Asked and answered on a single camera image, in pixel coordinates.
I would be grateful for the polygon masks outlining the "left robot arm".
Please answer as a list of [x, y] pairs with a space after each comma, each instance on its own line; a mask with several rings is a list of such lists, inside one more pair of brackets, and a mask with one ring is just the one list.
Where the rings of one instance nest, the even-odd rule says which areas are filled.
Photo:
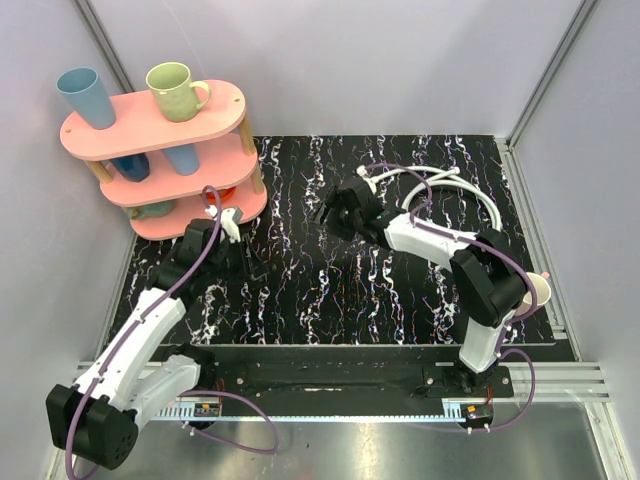
[[73, 461], [114, 470], [131, 453], [143, 427], [189, 391], [203, 396], [221, 386], [213, 353], [189, 343], [169, 351], [164, 363], [140, 376], [161, 341], [216, 279], [260, 275], [262, 267], [229, 210], [191, 221], [184, 235], [153, 267], [129, 318], [91, 367], [70, 386], [55, 385], [45, 405], [53, 444]]

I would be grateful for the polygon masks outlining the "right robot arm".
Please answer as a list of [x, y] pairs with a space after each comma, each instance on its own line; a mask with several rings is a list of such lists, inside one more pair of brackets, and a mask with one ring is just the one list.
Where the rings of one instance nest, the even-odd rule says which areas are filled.
[[508, 244], [499, 231], [472, 234], [421, 220], [384, 205], [360, 178], [332, 187], [312, 218], [340, 239], [361, 236], [370, 244], [450, 271], [459, 305], [468, 316], [450, 378], [460, 393], [470, 397], [488, 387], [502, 358], [507, 326], [533, 313], [538, 300], [532, 279], [508, 255]]

